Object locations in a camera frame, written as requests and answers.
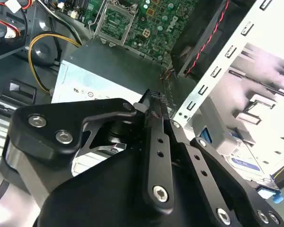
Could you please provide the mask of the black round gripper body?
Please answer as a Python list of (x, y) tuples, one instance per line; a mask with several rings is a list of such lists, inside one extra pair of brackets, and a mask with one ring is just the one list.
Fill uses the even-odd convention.
[(142, 143), (56, 188), (39, 227), (163, 227), (174, 210), (169, 136), (147, 127)]

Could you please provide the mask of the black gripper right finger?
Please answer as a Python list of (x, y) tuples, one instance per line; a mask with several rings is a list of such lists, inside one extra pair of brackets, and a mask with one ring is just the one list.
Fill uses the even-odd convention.
[(169, 136), (174, 210), (164, 227), (283, 227), (284, 220), (214, 148), (200, 137), (189, 141), (169, 118), (163, 95), (151, 93), (151, 113)]

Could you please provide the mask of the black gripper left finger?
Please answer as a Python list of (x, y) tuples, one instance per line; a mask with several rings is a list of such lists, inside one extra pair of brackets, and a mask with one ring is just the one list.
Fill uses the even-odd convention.
[(19, 174), (39, 207), (63, 183), (142, 143), (147, 127), (163, 127), (151, 113), (151, 93), (131, 104), (121, 98), (18, 108), (3, 159)]

